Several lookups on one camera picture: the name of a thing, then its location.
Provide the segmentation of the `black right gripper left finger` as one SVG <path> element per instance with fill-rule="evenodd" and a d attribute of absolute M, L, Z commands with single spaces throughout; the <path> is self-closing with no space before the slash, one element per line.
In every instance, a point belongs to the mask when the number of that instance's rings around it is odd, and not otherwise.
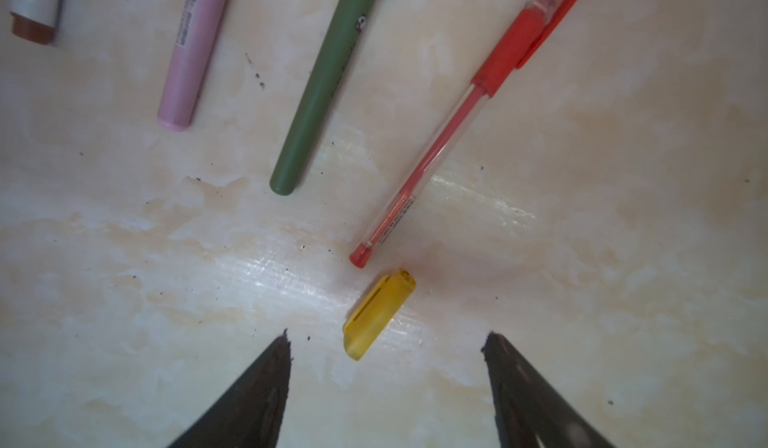
<path fill-rule="evenodd" d="M 275 447 L 286 409 L 291 343 L 282 333 L 170 446 Z"/>

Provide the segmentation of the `white pen black tip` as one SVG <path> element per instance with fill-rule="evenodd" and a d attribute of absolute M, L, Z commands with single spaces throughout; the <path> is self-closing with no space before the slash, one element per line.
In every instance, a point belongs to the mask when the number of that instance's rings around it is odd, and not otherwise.
<path fill-rule="evenodd" d="M 56 34 L 63 0 L 11 0 L 11 32 L 14 36 L 50 46 Z"/>

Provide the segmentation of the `yellow pen cap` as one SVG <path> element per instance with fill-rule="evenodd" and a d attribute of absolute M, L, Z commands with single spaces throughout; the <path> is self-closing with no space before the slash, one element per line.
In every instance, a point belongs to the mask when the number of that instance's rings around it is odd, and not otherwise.
<path fill-rule="evenodd" d="M 359 361 L 384 331 L 409 296 L 416 281 L 400 269 L 380 278 L 348 315 L 343 327 L 346 354 Z"/>

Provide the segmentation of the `green pen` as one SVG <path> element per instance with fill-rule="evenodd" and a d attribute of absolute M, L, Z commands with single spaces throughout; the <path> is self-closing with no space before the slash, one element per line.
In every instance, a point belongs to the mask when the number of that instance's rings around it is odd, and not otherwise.
<path fill-rule="evenodd" d="M 274 193 L 288 196 L 302 180 L 375 3 L 338 0 L 270 178 Z"/>

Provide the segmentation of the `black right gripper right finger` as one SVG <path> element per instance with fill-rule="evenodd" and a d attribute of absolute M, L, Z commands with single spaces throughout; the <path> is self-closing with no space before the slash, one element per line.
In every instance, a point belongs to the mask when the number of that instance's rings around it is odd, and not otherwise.
<path fill-rule="evenodd" d="M 489 333 L 482 353 L 502 447 L 614 447 L 502 334 Z"/>

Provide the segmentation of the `red gel pen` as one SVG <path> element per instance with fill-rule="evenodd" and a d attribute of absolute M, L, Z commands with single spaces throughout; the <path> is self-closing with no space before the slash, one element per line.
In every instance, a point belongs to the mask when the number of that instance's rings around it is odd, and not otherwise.
<path fill-rule="evenodd" d="M 520 10 L 474 74 L 465 94 L 446 120 L 436 128 L 402 182 L 362 234 L 349 255 L 354 266 L 363 268 L 367 265 L 375 250 L 396 228 L 447 154 L 466 132 L 474 116 L 497 94 L 510 74 L 523 68 L 532 58 L 577 1 L 530 0 Z"/>

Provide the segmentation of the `pink pen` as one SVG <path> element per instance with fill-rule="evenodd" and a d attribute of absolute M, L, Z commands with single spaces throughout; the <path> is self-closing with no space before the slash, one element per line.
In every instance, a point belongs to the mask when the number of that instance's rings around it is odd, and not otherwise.
<path fill-rule="evenodd" d="M 158 123 L 169 130 L 191 125 L 227 2 L 184 2 L 157 112 Z"/>

